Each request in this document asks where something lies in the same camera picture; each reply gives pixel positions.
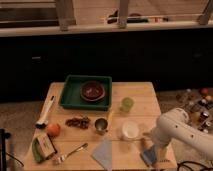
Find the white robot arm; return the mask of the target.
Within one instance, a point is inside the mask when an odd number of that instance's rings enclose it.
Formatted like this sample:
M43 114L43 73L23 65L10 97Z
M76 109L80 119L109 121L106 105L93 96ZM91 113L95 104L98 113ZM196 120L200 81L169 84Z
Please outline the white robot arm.
M189 126L188 121L189 115L182 108L174 108L161 114L151 130L152 142L158 147L165 148L174 138L213 160L213 136Z

